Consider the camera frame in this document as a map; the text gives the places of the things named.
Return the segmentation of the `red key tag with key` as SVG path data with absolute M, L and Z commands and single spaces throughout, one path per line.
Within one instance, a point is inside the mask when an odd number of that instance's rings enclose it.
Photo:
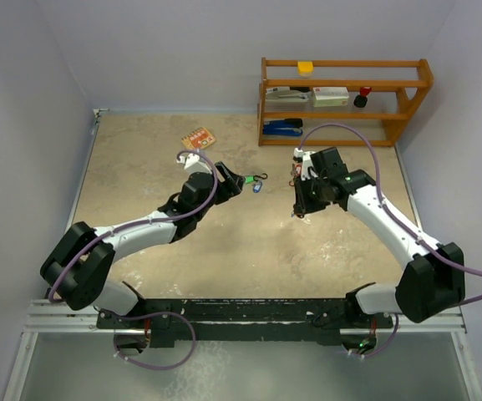
M 299 164 L 292 165 L 291 176 L 295 177 L 301 174 L 301 166 Z

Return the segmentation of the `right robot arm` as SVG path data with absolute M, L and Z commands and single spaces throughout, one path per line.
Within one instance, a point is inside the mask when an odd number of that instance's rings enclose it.
M 368 284 L 351 292 L 346 320 L 363 327 L 376 313 L 400 313 L 424 320 L 459 304 L 465 297 L 462 250 L 424 233 L 382 192 L 379 178 L 348 170 L 335 147 L 320 151 L 294 149 L 292 214 L 303 218 L 337 205 L 359 219 L 389 249 L 402 268 L 394 285 Z

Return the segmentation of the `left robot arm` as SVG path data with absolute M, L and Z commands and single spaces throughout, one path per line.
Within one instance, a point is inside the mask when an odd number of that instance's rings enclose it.
M 215 163 L 214 170 L 189 175 L 181 191 L 150 215 L 93 228 L 74 223 L 40 268 L 40 276 L 74 311 L 95 306 L 115 314 L 126 327 L 145 319 L 144 301 L 128 284 L 108 279 L 110 268 L 152 246 L 180 241 L 191 234 L 212 206 L 239 195 L 245 178 Z

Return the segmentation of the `black S-shaped carabiner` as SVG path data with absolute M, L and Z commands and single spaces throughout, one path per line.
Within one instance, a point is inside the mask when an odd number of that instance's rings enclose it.
M 262 173 L 261 175 L 253 175 L 254 181 L 262 181 L 268 178 L 267 173 Z

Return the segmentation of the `blue key tag with key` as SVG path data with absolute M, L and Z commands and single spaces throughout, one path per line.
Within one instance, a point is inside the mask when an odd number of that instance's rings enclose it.
M 252 191 L 253 191 L 254 193 L 259 193 L 259 192 L 261 191 L 262 185 L 263 185 L 263 182 L 262 182 L 261 180 L 256 180 L 256 181 L 253 183 Z

